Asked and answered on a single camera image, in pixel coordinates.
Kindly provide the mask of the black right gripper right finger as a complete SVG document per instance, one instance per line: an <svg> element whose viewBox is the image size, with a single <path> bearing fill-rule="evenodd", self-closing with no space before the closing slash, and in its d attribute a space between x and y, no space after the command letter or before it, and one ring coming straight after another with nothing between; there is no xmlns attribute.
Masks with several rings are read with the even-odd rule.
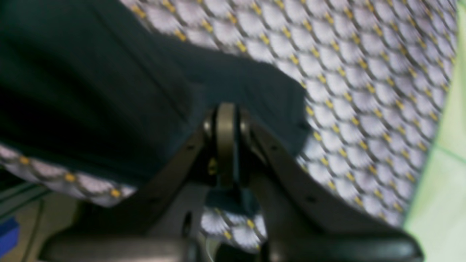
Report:
<svg viewBox="0 0 466 262"><path fill-rule="evenodd" d="M280 142L239 111L241 184L261 206L261 262L422 262L405 231L355 209L303 171Z"/></svg>

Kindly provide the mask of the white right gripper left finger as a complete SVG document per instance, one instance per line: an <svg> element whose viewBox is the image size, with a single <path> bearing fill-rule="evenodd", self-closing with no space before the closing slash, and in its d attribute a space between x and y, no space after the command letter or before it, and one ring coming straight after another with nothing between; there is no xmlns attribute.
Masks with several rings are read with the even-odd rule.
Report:
<svg viewBox="0 0 466 262"><path fill-rule="evenodd" d="M211 189L235 183L237 109L223 103L148 184L49 238L42 262L203 262L197 235Z"/></svg>

